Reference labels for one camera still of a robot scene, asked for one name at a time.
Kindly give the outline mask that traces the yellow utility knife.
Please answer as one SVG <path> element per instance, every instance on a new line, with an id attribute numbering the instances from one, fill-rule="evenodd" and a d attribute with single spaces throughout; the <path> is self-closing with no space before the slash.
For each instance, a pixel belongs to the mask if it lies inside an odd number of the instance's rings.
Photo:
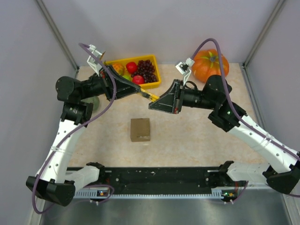
<path id="1" fill-rule="evenodd" d="M 141 89 L 140 92 L 139 92 L 138 94 L 139 94 L 140 96 L 142 96 L 142 97 L 148 99 L 148 100 L 151 101 L 151 102 L 155 102 L 155 101 L 157 101 L 158 99 L 160 99 L 160 97 L 158 97 L 158 96 L 156 96 L 156 95 L 154 95 L 154 94 L 152 94 L 152 93 L 150 93 L 150 92 L 148 92 L 148 91 L 146 91 L 146 90 L 144 90 L 144 89 Z"/>

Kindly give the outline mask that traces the brown cardboard express box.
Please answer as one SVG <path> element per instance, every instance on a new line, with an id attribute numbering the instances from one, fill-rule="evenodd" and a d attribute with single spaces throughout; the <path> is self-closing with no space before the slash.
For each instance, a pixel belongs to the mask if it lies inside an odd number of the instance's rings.
<path id="1" fill-rule="evenodd" d="M 131 142 L 150 141 L 150 119 L 149 118 L 131 119 L 130 139 Z"/>

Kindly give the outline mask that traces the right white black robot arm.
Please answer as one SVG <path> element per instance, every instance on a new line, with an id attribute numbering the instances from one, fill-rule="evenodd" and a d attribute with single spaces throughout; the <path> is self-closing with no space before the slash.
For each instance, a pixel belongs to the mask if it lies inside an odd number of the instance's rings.
<path id="1" fill-rule="evenodd" d="M 231 90 L 219 75 L 209 77 L 202 90 L 174 80 L 158 100 L 149 103 L 149 109 L 171 114 L 178 114 L 184 106 L 211 110 L 208 118 L 212 124 L 239 138 L 266 160 L 265 164 L 227 161 L 219 168 L 219 181 L 226 186 L 234 181 L 265 183 L 282 194 L 291 194 L 300 181 L 299 152 L 280 143 L 244 109 L 229 101 Z"/>

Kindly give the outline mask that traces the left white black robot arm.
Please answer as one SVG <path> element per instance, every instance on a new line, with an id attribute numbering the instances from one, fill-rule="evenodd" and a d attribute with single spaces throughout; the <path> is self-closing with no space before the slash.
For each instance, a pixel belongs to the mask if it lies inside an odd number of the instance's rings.
<path id="1" fill-rule="evenodd" d="M 63 76 L 56 82 L 57 99 L 64 103 L 59 128 L 46 160 L 35 176 L 29 176 L 26 186 L 32 191 L 31 202 L 36 209 L 36 198 L 61 206 L 67 206 L 75 193 L 94 183 L 101 186 L 106 174 L 99 163 L 88 163 L 80 170 L 67 175 L 69 161 L 75 146 L 88 124 L 98 117 L 92 117 L 93 104 L 84 100 L 105 95 L 109 105 L 100 113 L 103 115 L 116 99 L 141 92 L 141 87 L 120 76 L 111 66 L 94 73 L 87 80 Z"/>

